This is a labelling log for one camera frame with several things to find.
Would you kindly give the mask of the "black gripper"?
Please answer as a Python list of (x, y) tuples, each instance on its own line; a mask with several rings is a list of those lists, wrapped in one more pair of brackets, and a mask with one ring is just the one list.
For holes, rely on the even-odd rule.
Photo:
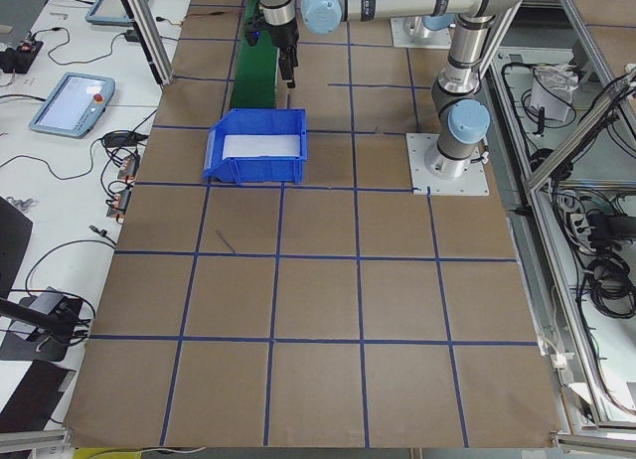
[(278, 68), (281, 79), (288, 88), (295, 88), (294, 70), (298, 67), (297, 43), (299, 40), (298, 25), (288, 22), (283, 25), (267, 23), (266, 28), (274, 47), (278, 48)]

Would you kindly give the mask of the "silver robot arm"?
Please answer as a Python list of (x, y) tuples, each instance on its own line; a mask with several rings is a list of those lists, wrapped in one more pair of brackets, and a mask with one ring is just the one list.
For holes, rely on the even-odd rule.
[(344, 22), (401, 19), (403, 31), (425, 38), (452, 26), (445, 67), (432, 85), (441, 132), (424, 155), (433, 176), (453, 181), (468, 170), (477, 144), (490, 125), (488, 110), (474, 95), (485, 69), (484, 55), (498, 43), (490, 31), (494, 21), (522, 0), (258, 0), (245, 28), (255, 45), (260, 32), (278, 50), (278, 70), (288, 87), (295, 86), (298, 27), (316, 35), (332, 33)]

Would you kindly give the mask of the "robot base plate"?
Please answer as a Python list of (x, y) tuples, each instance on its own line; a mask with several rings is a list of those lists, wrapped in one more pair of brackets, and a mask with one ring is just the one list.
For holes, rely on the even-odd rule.
[(467, 159), (450, 160), (438, 150), (436, 133), (406, 136), (412, 192), (415, 195), (486, 197), (485, 167), (477, 147)]
[(391, 18), (393, 44), (398, 48), (447, 50), (454, 22), (454, 14)]

